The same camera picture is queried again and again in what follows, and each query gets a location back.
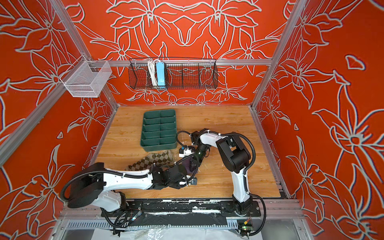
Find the purple teal yellow sock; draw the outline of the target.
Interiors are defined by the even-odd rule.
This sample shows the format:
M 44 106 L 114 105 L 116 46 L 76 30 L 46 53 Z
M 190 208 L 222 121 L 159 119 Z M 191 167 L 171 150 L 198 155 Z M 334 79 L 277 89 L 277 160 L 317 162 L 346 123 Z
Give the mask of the purple teal yellow sock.
M 193 158 L 190 158 L 183 161 L 182 165 L 186 168 L 188 175 L 191 176 L 195 172 L 198 162 Z

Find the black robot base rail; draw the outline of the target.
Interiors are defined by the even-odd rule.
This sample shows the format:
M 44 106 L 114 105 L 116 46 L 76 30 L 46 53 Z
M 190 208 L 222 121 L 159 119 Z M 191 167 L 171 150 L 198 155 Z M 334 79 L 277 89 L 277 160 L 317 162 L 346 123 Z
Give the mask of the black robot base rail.
M 244 213 L 232 199 L 138 199 L 127 202 L 125 210 L 102 211 L 101 216 L 120 228 L 166 227 L 229 227 L 237 228 L 240 220 L 260 219 L 257 201 Z

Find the olive argyle patterned sock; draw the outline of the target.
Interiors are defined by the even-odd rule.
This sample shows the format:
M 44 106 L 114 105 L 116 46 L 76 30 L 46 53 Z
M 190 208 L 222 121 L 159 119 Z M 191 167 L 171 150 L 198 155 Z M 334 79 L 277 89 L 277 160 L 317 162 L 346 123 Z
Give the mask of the olive argyle patterned sock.
M 150 169 L 153 165 L 157 167 L 172 166 L 174 164 L 174 156 L 172 151 L 162 151 L 160 153 L 149 153 L 140 161 L 128 165 L 126 171 L 143 171 Z

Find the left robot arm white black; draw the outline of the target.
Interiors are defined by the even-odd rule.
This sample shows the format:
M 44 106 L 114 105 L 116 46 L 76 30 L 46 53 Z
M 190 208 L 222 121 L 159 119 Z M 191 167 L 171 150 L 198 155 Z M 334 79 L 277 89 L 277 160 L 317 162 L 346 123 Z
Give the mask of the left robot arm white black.
M 73 175 L 62 188 L 60 199 L 71 209 L 92 205 L 107 212 L 125 210 L 128 205 L 122 190 L 184 188 L 193 181 L 202 159 L 192 154 L 171 167 L 153 164 L 143 171 L 116 171 L 96 163 Z

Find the green divided organizer tray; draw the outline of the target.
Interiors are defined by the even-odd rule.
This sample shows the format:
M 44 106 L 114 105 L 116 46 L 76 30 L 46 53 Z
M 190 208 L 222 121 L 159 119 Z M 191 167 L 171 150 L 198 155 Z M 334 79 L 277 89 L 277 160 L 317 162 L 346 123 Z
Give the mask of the green divided organizer tray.
M 174 109 L 147 111 L 143 115 L 140 146 L 146 152 L 173 150 L 178 145 L 177 132 Z

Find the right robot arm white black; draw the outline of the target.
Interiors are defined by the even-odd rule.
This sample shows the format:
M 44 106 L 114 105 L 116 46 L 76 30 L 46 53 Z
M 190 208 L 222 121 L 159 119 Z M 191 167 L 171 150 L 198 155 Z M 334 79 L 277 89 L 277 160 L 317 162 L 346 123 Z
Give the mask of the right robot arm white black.
M 176 137 L 181 133 L 190 136 L 192 145 L 196 147 L 196 150 L 193 154 L 185 156 L 177 162 L 177 164 L 182 164 L 187 159 L 190 160 L 191 174 L 179 184 L 180 187 L 183 188 L 192 183 L 203 159 L 206 157 L 206 153 L 212 147 L 217 148 L 223 165 L 231 172 L 233 180 L 232 212 L 239 216 L 248 215 L 253 205 L 253 199 L 262 199 L 251 194 L 249 190 L 248 170 L 256 161 L 256 151 L 252 142 L 244 135 L 235 132 L 220 134 L 209 129 L 193 133 L 179 131 Z

